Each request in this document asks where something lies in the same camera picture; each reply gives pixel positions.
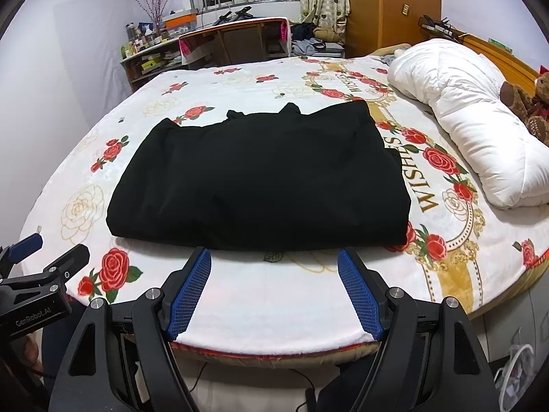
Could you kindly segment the person's left hand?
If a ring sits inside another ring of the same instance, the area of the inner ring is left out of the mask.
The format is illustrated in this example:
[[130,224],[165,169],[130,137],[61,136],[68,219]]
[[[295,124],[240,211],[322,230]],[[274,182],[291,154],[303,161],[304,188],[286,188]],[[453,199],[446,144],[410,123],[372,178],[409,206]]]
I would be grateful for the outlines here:
[[43,365],[39,360],[39,348],[32,335],[27,335],[24,338],[22,362],[36,372],[43,371]]

